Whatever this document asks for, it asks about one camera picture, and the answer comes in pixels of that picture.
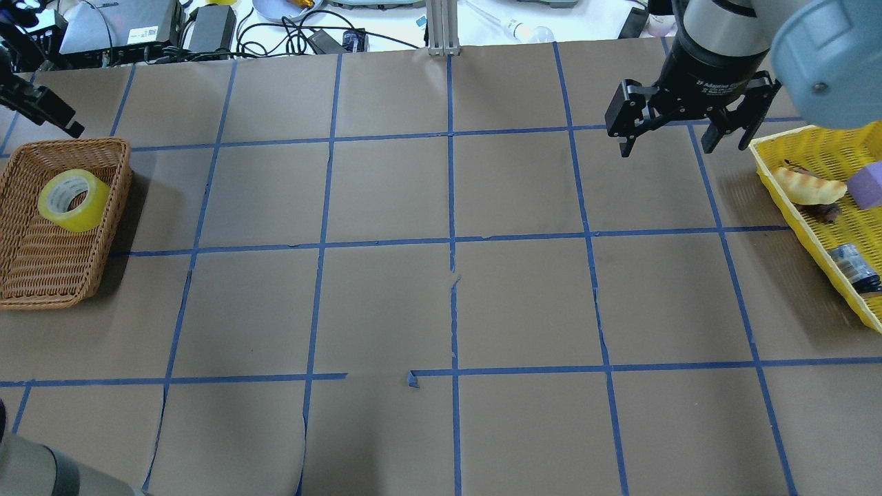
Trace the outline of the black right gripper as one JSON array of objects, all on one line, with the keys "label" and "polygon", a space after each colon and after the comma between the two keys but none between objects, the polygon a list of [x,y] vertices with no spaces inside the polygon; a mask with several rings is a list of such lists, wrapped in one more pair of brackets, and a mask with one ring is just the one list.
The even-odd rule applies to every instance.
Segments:
[{"label": "black right gripper", "polygon": [[701,148],[711,154],[724,137],[743,131],[753,138],[782,84],[759,65],[765,52],[722,56],[675,39],[657,81],[624,79],[605,112],[606,132],[630,157],[636,138],[667,123],[709,119]]}]

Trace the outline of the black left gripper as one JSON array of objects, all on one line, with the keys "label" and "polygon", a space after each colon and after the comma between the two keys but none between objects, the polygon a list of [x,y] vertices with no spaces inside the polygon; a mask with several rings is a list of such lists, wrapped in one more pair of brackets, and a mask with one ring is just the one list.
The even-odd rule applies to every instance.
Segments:
[{"label": "black left gripper", "polygon": [[[44,54],[41,48],[25,32],[18,28],[2,28],[2,39],[19,53],[21,60],[28,60],[37,69],[66,70],[69,63],[58,54]],[[2,48],[1,101],[4,107],[17,111],[35,125],[51,123],[62,128],[70,138],[80,138],[84,125],[76,121],[76,111],[48,87],[35,85],[16,75],[10,51]]]}]

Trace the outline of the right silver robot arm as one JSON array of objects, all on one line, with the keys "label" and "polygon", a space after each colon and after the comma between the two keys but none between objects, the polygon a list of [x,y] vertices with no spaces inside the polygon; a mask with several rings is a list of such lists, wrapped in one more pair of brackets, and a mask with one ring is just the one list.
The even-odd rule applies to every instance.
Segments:
[{"label": "right silver robot arm", "polygon": [[879,1],[650,1],[677,34],[652,85],[624,79],[605,113],[628,157],[637,138],[708,119],[702,149],[743,131],[746,149],[785,88],[810,125],[851,130],[881,116]]}]

